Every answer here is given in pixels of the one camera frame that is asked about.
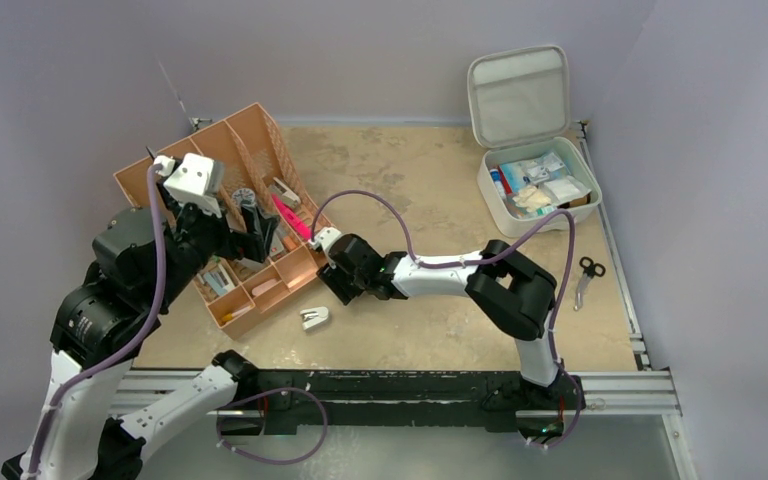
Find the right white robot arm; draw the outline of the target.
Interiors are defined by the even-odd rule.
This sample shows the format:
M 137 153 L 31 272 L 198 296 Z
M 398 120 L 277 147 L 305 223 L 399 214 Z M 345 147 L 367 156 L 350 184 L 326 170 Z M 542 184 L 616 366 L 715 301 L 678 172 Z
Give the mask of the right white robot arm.
M 566 277 L 556 279 L 501 240 L 459 256 L 412 257 L 407 251 L 381 255 L 360 236 L 328 227 L 309 245 L 325 256 L 318 276 L 343 304 L 363 295 L 383 301 L 420 296 L 471 299 L 514 340 L 524 399 L 544 407 L 559 396 L 563 368 L 554 326 Z

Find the blue white bandage roll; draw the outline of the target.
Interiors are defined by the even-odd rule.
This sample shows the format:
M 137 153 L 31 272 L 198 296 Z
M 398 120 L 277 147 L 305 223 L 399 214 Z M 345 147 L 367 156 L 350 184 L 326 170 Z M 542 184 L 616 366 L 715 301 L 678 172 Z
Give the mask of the blue white bandage roll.
M 502 200 L 506 200 L 508 196 L 508 189 L 506 188 L 506 183 L 502 173 L 497 168 L 493 168 L 489 170 L 489 175 L 500 198 Z

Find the white plastic bottle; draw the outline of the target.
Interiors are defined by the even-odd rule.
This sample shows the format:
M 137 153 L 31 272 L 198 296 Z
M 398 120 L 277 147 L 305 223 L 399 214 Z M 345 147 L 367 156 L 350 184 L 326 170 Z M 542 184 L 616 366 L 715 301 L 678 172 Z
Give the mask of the white plastic bottle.
M 543 207 L 537 208 L 537 209 L 535 209 L 533 211 L 530 211 L 528 213 L 528 215 L 529 215 L 530 218 L 536 218 L 536 217 L 541 217 L 541 216 L 547 215 L 547 214 L 549 214 L 551 212 L 554 212 L 556 210 L 557 210 L 557 208 L 555 206 L 547 205 L 547 206 L 543 206 Z

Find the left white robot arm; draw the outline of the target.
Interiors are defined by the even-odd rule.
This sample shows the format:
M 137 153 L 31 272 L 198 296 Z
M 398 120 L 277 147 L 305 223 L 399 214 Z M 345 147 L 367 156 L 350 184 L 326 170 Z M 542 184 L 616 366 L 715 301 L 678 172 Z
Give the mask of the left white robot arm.
M 174 203 L 117 213 L 94 238 L 94 261 L 57 310 L 51 376 L 28 449 L 2 464 L 7 479 L 133 479 L 166 442 L 209 411 L 257 399 L 257 370 L 225 351 L 190 383 L 113 418 L 110 406 L 145 339 L 214 257 L 262 261 L 262 234 L 238 232 L 223 214 Z

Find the beige gauze wrap packet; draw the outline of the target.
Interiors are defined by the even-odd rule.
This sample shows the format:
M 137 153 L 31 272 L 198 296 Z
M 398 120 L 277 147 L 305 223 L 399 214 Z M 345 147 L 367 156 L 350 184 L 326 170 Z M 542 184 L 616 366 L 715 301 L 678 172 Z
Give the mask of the beige gauze wrap packet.
M 527 213 L 536 213 L 540 208 L 552 205 L 552 199 L 534 185 L 521 188 L 513 197 L 513 201 L 518 208 Z

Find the black grey scissors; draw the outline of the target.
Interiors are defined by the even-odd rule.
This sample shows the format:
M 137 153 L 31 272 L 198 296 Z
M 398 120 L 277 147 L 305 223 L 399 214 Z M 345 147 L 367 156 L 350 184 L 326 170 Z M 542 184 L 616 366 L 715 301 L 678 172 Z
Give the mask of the black grey scissors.
M 583 308 L 584 296 L 591 281 L 594 278 L 603 277 L 606 273 L 606 267 L 602 263 L 599 263 L 588 256 L 582 256 L 579 259 L 579 266 L 582 269 L 582 275 L 575 290 L 575 311 L 580 311 Z

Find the alcohol pad sachet pair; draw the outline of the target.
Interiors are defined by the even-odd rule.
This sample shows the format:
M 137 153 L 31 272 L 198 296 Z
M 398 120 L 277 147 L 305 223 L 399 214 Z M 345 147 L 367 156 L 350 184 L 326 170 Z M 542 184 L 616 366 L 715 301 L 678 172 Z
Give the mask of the alcohol pad sachet pair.
M 568 175 L 566 164 L 554 151 L 549 151 L 536 159 L 526 160 L 524 171 L 524 178 L 530 184 L 558 180 Z

